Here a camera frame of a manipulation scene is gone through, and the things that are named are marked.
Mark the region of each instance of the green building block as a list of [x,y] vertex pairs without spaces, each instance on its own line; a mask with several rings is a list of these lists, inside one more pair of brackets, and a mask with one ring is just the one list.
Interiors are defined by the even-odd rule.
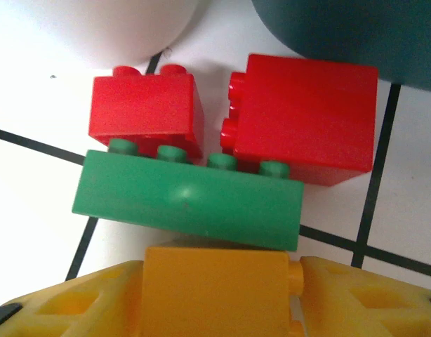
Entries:
[[263,176],[233,171],[235,158],[213,154],[208,167],[186,164],[180,149],[158,159],[88,151],[72,211],[136,225],[295,251],[303,184],[289,168],[263,163]]

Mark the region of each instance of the toy building block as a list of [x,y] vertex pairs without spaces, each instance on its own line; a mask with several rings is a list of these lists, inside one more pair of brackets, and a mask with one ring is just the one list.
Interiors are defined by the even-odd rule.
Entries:
[[145,252],[145,337],[303,337],[290,295],[303,270],[283,251],[150,247]]
[[431,337],[431,290],[322,258],[301,264],[309,337]]
[[73,279],[7,305],[19,310],[0,337],[135,337],[140,334],[142,261]]
[[204,115],[194,77],[179,65],[142,76],[116,67],[113,76],[94,79],[89,135],[108,145],[123,138],[154,157],[160,145],[184,149],[192,161],[202,157]]
[[296,250],[303,184],[287,178],[287,165],[266,161],[254,175],[212,154],[208,167],[194,166],[177,147],[161,146],[150,159],[130,155],[136,144],[120,139],[109,151],[88,151],[73,213]]
[[242,166],[277,160],[294,180],[335,185],[372,169],[377,85],[374,67],[250,55],[220,145]]

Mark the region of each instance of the small red block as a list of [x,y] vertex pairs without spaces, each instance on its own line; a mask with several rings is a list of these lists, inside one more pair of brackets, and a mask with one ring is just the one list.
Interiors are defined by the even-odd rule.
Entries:
[[94,79],[89,136],[108,145],[111,138],[135,142],[141,154],[155,157],[160,145],[203,154],[204,115],[194,77],[179,65],[159,75],[142,76],[119,66],[113,76]]
[[335,185],[373,166],[378,70],[250,55],[230,81],[220,144],[246,162],[277,160],[291,178]]

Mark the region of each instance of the green stud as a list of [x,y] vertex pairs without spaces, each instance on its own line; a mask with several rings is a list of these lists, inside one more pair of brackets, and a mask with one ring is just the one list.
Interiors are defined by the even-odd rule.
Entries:
[[259,166],[259,174],[273,178],[288,178],[291,173],[289,165],[279,161],[262,161]]
[[187,153],[179,147],[161,145],[158,147],[157,159],[175,163],[187,163]]
[[208,158],[207,166],[215,169],[236,171],[237,159],[229,154],[211,153]]
[[108,152],[111,153],[129,154],[132,156],[137,156],[138,151],[139,147],[137,144],[121,138],[112,138],[110,140],[110,145],[108,146]]

